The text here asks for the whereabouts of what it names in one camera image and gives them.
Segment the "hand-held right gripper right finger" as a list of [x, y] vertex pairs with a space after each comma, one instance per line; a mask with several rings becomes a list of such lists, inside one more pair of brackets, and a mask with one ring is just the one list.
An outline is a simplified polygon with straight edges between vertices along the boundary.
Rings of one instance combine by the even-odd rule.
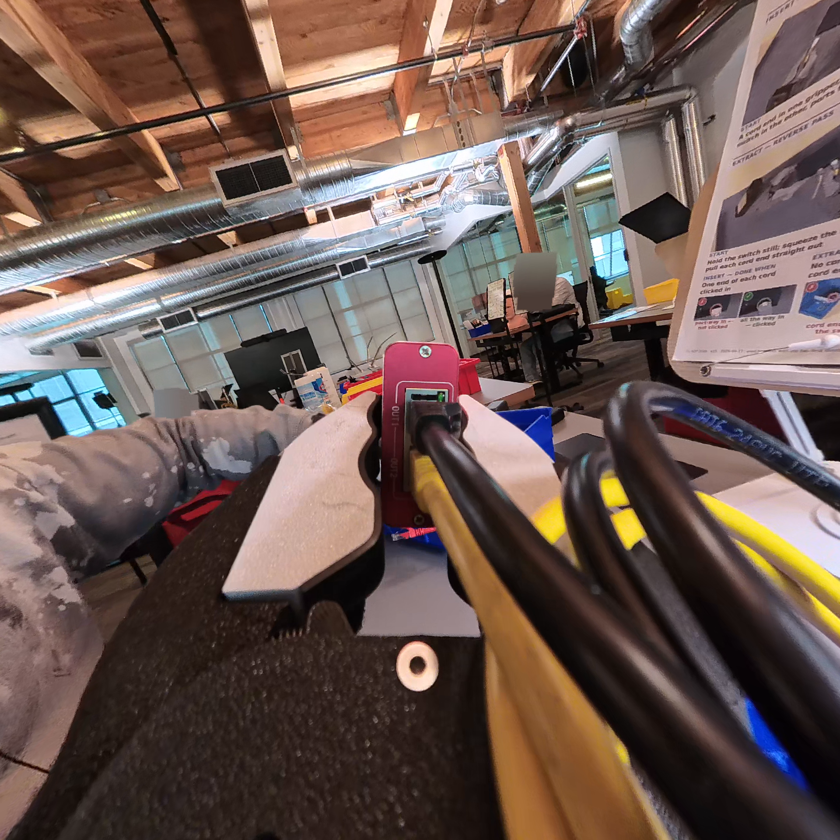
[[470, 395], [462, 395], [458, 402], [467, 418], [465, 444], [527, 517], [560, 498], [560, 478], [540, 446]]

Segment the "red metal ethernet adapter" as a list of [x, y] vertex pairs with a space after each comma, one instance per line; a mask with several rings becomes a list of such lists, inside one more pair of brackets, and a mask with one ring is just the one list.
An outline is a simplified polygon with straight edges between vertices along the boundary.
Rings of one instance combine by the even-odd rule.
[[454, 403], [459, 395], [459, 353], [446, 343], [395, 342], [384, 354], [381, 401], [381, 503], [384, 525], [423, 528], [425, 516], [412, 490], [409, 406]]

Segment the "blue plastic bin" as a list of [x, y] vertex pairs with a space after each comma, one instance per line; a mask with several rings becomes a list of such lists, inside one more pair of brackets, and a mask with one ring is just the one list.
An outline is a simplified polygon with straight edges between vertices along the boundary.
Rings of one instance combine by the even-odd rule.
[[[446, 549], [435, 528], [395, 528], [385, 525], [384, 535], [393, 543], [409, 543], [414, 548], [446, 554]], [[811, 787], [790, 754], [775, 737], [750, 698], [743, 701], [747, 727], [764, 756], [773, 762], [794, 784], [805, 791]]]
[[499, 417], [522, 431], [554, 462], [553, 409], [546, 406], [499, 411]]

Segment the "person's left forearm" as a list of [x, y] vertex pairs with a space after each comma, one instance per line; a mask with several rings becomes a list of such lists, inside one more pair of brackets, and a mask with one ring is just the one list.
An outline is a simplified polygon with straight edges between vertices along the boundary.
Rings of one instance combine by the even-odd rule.
[[2, 447], [3, 756], [25, 756], [39, 720], [79, 697], [102, 649], [77, 580], [196, 494], [246, 478], [320, 418], [289, 406], [198, 411]]

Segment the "white wipes container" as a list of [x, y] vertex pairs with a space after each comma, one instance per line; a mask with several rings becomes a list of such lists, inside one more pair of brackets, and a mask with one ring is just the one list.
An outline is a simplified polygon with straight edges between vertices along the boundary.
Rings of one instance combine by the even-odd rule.
[[303, 407], [310, 412], [337, 410], [342, 405], [341, 395], [325, 365], [299, 376], [293, 386]]

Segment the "black office chair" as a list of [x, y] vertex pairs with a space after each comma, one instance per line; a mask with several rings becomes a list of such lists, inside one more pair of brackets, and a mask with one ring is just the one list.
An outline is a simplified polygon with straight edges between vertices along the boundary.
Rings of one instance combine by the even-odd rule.
[[581, 366], [583, 363], [593, 363], [597, 369], [604, 369], [605, 364], [597, 358], [587, 358], [579, 355], [579, 350], [594, 341], [594, 334], [590, 328], [590, 311], [588, 307], [588, 286], [581, 283], [573, 286], [574, 298], [579, 305], [580, 312], [565, 320], [570, 321], [572, 331], [554, 342], [554, 354], [560, 368], [571, 371], [577, 382], [583, 381]]

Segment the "black monitor screen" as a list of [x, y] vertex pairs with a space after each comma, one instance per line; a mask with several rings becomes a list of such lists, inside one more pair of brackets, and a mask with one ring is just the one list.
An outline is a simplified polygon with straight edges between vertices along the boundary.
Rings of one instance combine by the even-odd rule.
[[235, 350], [224, 353], [234, 377], [234, 392], [239, 408], [263, 406], [273, 410], [278, 396], [293, 391], [295, 381], [321, 361], [308, 328], [265, 333], [244, 341]]

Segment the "wooden office desk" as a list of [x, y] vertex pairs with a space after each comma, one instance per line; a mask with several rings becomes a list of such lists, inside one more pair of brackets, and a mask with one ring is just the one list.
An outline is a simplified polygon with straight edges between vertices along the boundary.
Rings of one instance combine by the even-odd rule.
[[669, 367], [663, 350], [663, 342], [669, 336], [674, 311], [673, 301], [640, 308], [625, 308], [611, 316], [592, 322], [590, 329], [607, 329], [614, 342], [643, 342], [649, 378], [653, 382], [658, 382]]

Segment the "black floor lamp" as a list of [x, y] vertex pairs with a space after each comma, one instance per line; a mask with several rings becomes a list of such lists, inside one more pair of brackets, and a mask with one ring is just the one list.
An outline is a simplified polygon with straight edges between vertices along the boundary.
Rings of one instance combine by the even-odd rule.
[[445, 278], [445, 256], [446, 250], [433, 250], [417, 258], [419, 285], [424, 302], [430, 308], [429, 318], [436, 339], [452, 344], [462, 358], [467, 358], [469, 350], [464, 345], [463, 328], [457, 321], [452, 290]]

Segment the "dark wooden display board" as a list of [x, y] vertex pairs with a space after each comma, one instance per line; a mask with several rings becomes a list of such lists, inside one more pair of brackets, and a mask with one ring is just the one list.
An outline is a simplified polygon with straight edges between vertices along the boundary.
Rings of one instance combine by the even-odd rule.
[[649, 250], [661, 265], [663, 277], [683, 277], [688, 247], [691, 211], [669, 192], [625, 213], [619, 224], [650, 244]]

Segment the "white board stand base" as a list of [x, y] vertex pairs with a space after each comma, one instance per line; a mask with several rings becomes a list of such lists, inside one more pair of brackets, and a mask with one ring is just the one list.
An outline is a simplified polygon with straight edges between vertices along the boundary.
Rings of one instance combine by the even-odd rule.
[[[805, 455], [825, 465], [823, 452], [808, 430], [805, 420], [795, 404], [790, 392], [761, 390], [762, 397], [768, 402], [788, 444], [799, 454]], [[815, 525], [833, 539], [839, 540], [839, 513], [824, 502], [812, 511]]]

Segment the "wooden instruction board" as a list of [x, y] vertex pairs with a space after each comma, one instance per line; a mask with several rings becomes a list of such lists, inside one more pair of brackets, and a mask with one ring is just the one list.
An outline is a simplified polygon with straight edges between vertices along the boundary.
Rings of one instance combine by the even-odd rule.
[[690, 382], [838, 396], [838, 2], [758, 2], [668, 340]]

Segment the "white air vent grille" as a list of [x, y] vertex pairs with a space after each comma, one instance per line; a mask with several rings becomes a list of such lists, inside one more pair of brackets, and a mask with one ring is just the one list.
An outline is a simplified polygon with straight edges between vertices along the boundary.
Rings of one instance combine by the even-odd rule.
[[225, 207], [298, 189], [300, 182], [286, 150], [228, 161], [209, 169], [212, 183]]

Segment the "black ceiling pipe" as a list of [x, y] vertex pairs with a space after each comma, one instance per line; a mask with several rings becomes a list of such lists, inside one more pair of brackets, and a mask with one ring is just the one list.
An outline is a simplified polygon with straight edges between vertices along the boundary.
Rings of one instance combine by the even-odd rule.
[[121, 138], [130, 137], [142, 131], [167, 128], [172, 125], [187, 123], [199, 119], [204, 120], [205, 118], [216, 114], [228, 113], [241, 109], [251, 109], [264, 104], [287, 100], [289, 98], [303, 96], [313, 92], [342, 87], [378, 77], [396, 76], [410, 70], [420, 70], [426, 67], [431, 67], [439, 61], [450, 61], [453, 59], [466, 58], [471, 55], [480, 55], [489, 50], [500, 47], [518, 46], [536, 40], [552, 39], [573, 32], [574, 27], [575, 23], [571, 23], [557, 27], [534, 30], [526, 34], [508, 35], [498, 39], [486, 38], [481, 41], [470, 40], [470, 42], [465, 45], [457, 45], [451, 49], [439, 50], [428, 56], [406, 59], [391, 65], [377, 67], [372, 70], [364, 70], [327, 80], [315, 81], [306, 85], [289, 87], [281, 91], [267, 92], [250, 98], [223, 102], [215, 106], [195, 108], [189, 111], [168, 114], [157, 119], [133, 122], [131, 124], [118, 126], [114, 129], [100, 130], [95, 133], [73, 136], [66, 140], [58, 140], [51, 143], [40, 143], [34, 147], [21, 151], [5, 152], [1, 155], [1, 163], [7, 164], [15, 161], [26, 160], [30, 157], [41, 154], [51, 154], [59, 151], [75, 149], [85, 145], [115, 141]]

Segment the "silver ventilation duct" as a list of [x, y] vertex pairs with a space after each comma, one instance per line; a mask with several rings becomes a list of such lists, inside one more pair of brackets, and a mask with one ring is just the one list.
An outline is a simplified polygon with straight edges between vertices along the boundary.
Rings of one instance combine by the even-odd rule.
[[[653, 22], [666, 14], [674, 2], [631, 2], [621, 21], [620, 37], [625, 52], [622, 68], [615, 74], [605, 93], [644, 88], [641, 76], [655, 74], [651, 61], [655, 54]], [[546, 123], [525, 162], [528, 192], [534, 194], [567, 146], [604, 133], [638, 127], [657, 116], [673, 122], [679, 110], [684, 124], [688, 123], [696, 105], [697, 94], [692, 87], [673, 87], [652, 93], [641, 93], [604, 108], [588, 108], [568, 116], [560, 116]]]
[[[225, 207], [212, 183], [33, 228], [3, 243], [2, 282], [20, 290], [34, 280], [64, 279], [100, 263], [124, 261], [273, 217], [309, 208], [331, 209], [351, 198], [371, 197], [388, 186], [413, 186], [433, 175], [468, 172], [474, 163], [498, 152], [503, 141], [538, 132], [538, 128], [520, 129], [501, 139], [457, 148], [444, 140], [442, 130], [426, 131], [351, 154], [294, 161], [298, 189], [236, 206]], [[154, 317], [166, 308], [163, 300], [172, 292], [179, 295], [189, 290], [213, 296], [229, 278], [247, 278], [253, 270], [283, 277], [296, 270], [359, 259], [365, 252], [417, 242], [426, 236], [424, 222], [397, 222], [392, 217], [381, 224], [365, 211], [350, 220], [300, 227], [4, 312], [2, 340], [20, 338], [28, 353], [51, 354], [61, 344]]]

